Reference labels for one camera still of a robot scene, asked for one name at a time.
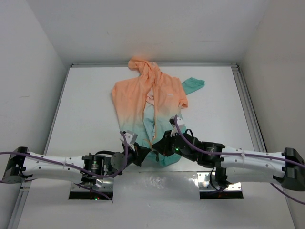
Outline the orange and teal jacket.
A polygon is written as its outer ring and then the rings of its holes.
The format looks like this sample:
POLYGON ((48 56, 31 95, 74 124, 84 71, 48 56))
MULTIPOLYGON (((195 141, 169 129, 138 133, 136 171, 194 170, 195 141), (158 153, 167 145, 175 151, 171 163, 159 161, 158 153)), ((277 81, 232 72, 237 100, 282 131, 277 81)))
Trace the orange and teal jacket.
POLYGON ((205 81, 191 77, 181 82, 139 57, 131 58, 128 68, 139 76, 119 81, 112 89, 119 128, 136 133, 137 143, 152 149, 172 129, 169 119, 181 117, 181 110, 188 107, 187 95, 203 88, 205 81))

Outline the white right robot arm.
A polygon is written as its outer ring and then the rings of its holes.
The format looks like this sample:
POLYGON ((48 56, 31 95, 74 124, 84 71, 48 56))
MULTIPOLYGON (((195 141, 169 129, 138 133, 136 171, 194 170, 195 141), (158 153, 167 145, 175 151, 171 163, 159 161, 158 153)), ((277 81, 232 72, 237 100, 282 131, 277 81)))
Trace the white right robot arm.
POLYGON ((287 147, 276 153, 246 151, 202 142, 187 133, 171 135, 169 131, 152 147, 162 156, 177 154, 205 168, 213 168, 214 186, 264 182, 292 191, 305 189, 305 162, 294 148, 287 147))

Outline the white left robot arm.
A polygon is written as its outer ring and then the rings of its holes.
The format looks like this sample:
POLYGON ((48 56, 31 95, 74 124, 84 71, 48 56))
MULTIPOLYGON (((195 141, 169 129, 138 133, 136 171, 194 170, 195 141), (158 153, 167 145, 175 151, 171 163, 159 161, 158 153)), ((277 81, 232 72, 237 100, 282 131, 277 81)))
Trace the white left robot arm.
POLYGON ((65 180, 80 185, 96 184, 97 180, 121 175, 130 164, 141 166, 149 154, 148 148, 134 144, 123 152, 99 151, 84 156, 47 156, 20 146, 7 152, 9 159, 2 183, 17 184, 36 179, 65 180))

